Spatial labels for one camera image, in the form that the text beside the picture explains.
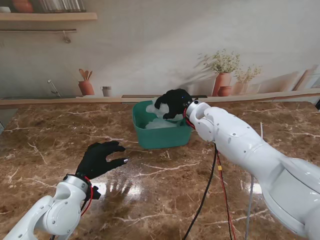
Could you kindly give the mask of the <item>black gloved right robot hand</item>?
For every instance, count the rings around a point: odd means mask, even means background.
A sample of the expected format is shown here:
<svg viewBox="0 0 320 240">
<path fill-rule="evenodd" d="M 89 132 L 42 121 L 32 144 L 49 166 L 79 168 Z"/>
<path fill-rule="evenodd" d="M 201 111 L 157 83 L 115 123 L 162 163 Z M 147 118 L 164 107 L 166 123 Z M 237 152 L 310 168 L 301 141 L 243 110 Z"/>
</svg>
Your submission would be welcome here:
<svg viewBox="0 0 320 240">
<path fill-rule="evenodd" d="M 176 115 L 184 113 L 185 108 L 193 101 L 190 94 L 181 88 L 172 89 L 160 96 L 154 104 L 159 109 L 161 104 L 167 104 L 169 112 L 163 115 L 163 119 L 173 119 Z"/>
</svg>

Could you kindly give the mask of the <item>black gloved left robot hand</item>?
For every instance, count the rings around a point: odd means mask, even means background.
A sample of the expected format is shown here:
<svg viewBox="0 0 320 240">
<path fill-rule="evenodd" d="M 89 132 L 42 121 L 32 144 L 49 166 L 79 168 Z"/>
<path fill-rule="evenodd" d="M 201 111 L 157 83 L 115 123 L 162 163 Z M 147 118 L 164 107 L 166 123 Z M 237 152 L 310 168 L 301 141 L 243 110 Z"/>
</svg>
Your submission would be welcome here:
<svg viewBox="0 0 320 240">
<path fill-rule="evenodd" d="M 128 158 L 118 158 L 107 161 L 107 156 L 116 152 L 124 152 L 125 150 L 126 149 L 123 146 L 119 145 L 118 141 L 93 143 L 84 153 L 75 174 L 92 180 L 115 168 L 123 166 L 129 161 Z"/>
</svg>

